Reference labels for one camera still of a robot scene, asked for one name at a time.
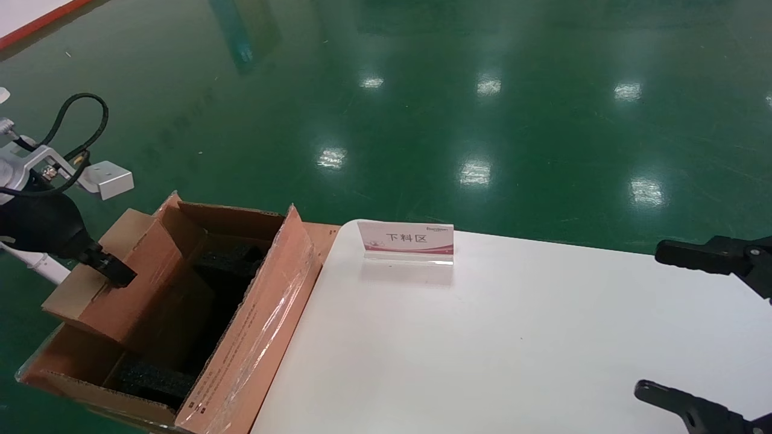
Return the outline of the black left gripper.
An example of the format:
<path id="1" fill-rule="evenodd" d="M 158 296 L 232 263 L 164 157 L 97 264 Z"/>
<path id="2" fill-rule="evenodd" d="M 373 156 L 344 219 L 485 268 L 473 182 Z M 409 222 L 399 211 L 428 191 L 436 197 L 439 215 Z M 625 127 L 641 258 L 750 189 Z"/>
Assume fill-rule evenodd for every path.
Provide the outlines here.
<path id="1" fill-rule="evenodd" d="M 137 277 L 121 259 L 94 243 L 80 210 L 64 194 L 8 201 L 1 207 L 1 236 L 14 250 L 77 259 L 116 288 L 126 288 Z"/>

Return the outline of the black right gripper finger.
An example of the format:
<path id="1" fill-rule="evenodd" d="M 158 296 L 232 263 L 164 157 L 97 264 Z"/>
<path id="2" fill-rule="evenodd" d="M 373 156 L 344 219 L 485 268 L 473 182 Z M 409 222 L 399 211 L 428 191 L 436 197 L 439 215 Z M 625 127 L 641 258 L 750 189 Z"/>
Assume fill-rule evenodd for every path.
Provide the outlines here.
<path id="1" fill-rule="evenodd" d="M 677 388 L 640 380 L 634 387 L 640 401 L 677 415 L 689 433 L 770 433 L 771 414 L 747 420 L 728 407 Z"/>
<path id="2" fill-rule="evenodd" d="M 662 240 L 654 258 L 664 265 L 707 274 L 736 275 L 761 299 L 771 299 L 770 236 L 755 240 L 714 236 L 705 244 Z"/>

